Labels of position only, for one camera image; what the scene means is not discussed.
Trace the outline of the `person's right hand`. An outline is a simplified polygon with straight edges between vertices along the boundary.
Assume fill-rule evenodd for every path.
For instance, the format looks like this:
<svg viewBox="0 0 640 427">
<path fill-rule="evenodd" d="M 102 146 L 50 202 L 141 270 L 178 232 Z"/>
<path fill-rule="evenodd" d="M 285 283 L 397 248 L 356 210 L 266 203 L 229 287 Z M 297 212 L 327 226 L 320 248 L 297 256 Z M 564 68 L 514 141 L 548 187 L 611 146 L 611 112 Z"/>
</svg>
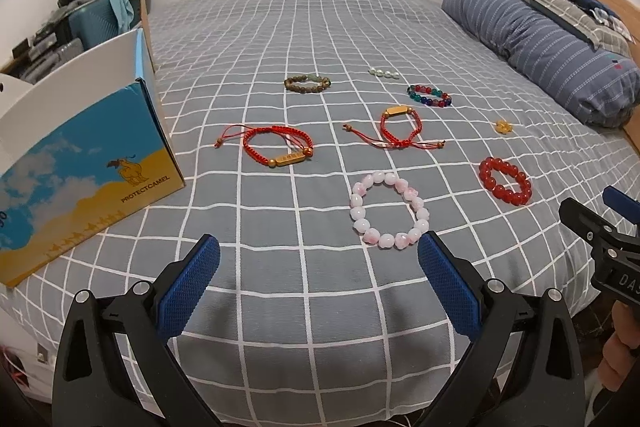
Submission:
<svg viewBox="0 0 640 427">
<path fill-rule="evenodd" d="M 636 361 L 631 351 L 639 348 L 640 329 L 634 312 L 625 303 L 614 303 L 612 317 L 614 334 L 603 347 L 598 376 L 605 389 L 616 392 Z"/>
</svg>

